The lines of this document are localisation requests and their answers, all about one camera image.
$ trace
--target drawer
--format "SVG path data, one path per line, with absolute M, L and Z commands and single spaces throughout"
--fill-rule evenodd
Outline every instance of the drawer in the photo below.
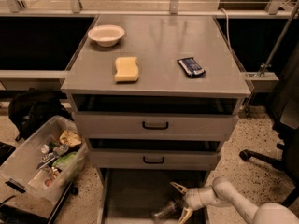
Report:
M 238 116 L 78 112 L 75 121 L 80 134 L 89 138 L 226 141 Z
M 201 174 L 194 171 L 155 171 L 108 169 L 105 175 L 98 224 L 153 224 L 152 214 L 161 210 L 178 191 L 169 182 L 201 187 Z M 178 224 L 181 211 L 171 216 L 165 224 Z M 187 224 L 207 224 L 206 209 L 191 216 Z
M 90 162 L 101 168 L 210 171 L 216 168 L 221 158 L 220 152 L 212 151 L 214 145 L 202 147 L 205 142 L 200 141 L 191 144 L 186 141 L 148 140 L 87 142 L 93 147 L 89 151 Z

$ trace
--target white bowl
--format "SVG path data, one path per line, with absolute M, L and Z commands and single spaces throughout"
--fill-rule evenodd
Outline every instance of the white bowl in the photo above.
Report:
M 120 26 L 102 25 L 95 26 L 88 32 L 88 37 L 102 47 L 112 47 L 124 36 Z

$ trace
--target yellow sponge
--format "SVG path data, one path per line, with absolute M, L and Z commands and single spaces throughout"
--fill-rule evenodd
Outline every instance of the yellow sponge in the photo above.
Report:
M 117 73 L 114 76 L 116 82 L 137 81 L 139 70 L 136 57 L 119 57 L 115 60 Z

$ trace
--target green object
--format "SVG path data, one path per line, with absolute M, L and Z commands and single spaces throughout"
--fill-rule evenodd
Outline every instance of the green object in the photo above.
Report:
M 52 167 L 58 168 L 63 171 L 67 167 L 67 165 L 73 160 L 76 154 L 77 152 L 72 152 L 62 156 L 61 158 L 59 158 L 57 161 L 54 162 Z

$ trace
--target robotic hand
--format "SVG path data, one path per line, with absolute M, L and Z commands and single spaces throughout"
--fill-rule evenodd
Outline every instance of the robotic hand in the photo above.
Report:
M 193 211 L 209 205 L 232 205 L 247 224 L 299 224 L 297 216 L 288 208 L 276 203 L 258 207 L 243 197 L 224 177 L 215 178 L 212 186 L 203 188 L 187 189 L 175 182 L 170 184 L 183 194 L 184 207 L 179 224 L 184 224 Z

